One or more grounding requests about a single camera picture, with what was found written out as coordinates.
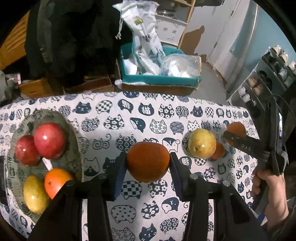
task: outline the yellow apple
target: yellow apple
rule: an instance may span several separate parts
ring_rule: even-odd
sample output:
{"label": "yellow apple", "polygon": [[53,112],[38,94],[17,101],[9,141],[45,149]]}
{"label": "yellow apple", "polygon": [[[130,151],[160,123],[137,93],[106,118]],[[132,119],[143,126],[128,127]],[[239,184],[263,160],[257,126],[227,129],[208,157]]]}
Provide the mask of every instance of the yellow apple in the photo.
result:
{"label": "yellow apple", "polygon": [[216,138],[212,132],[198,128],[189,137],[188,149],[193,156],[207,159],[216,150]]}

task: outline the blue wall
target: blue wall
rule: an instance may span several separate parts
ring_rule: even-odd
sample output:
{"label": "blue wall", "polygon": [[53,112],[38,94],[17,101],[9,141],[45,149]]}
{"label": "blue wall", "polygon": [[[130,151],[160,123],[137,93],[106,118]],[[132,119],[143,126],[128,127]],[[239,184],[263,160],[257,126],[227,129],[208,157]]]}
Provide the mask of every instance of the blue wall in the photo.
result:
{"label": "blue wall", "polygon": [[[245,29],[250,23],[249,16],[250,12],[248,11],[242,30],[229,50],[236,57],[239,56],[239,52],[243,47],[241,43],[246,32]],[[245,63],[246,68],[252,71],[268,47],[273,47],[275,45],[280,45],[282,49],[287,52],[289,55],[288,63],[290,63],[291,60],[296,62],[296,53],[284,33],[273,21],[273,19],[263,9],[259,8],[257,29],[249,48],[249,53]]]}

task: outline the red fruit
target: red fruit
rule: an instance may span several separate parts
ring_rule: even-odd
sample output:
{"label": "red fruit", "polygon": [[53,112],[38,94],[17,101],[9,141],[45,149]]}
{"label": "red fruit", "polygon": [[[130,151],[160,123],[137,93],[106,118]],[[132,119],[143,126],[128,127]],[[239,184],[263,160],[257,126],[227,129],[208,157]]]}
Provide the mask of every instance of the red fruit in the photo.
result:
{"label": "red fruit", "polygon": [[41,156],[49,160],[56,160],[64,152],[66,136],[58,124],[45,123],[35,130],[34,142]]}
{"label": "red fruit", "polygon": [[15,157],[23,165],[36,166],[40,161],[41,155],[34,144],[32,135],[22,136],[15,146]]}

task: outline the yellow pear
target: yellow pear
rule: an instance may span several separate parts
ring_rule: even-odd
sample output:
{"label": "yellow pear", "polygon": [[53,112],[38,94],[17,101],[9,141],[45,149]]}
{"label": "yellow pear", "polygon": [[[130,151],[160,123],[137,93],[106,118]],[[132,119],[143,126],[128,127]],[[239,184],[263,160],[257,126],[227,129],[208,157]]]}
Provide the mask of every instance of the yellow pear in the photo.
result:
{"label": "yellow pear", "polygon": [[34,213],[42,214],[49,204],[44,183],[35,175],[29,175],[24,184],[24,199],[27,207]]}
{"label": "yellow pear", "polygon": [[216,138],[212,132],[198,128],[189,137],[188,149],[193,156],[207,159],[216,150]]}

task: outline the drawstring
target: drawstring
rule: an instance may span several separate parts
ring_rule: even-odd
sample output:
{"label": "drawstring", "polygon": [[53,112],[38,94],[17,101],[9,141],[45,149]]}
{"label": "drawstring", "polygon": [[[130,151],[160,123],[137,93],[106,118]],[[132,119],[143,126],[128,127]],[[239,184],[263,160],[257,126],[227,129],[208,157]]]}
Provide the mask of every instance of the drawstring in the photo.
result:
{"label": "drawstring", "polygon": [[123,23],[123,19],[122,19],[122,17],[120,17],[118,34],[115,36],[115,38],[119,39],[119,40],[121,40],[122,23]]}

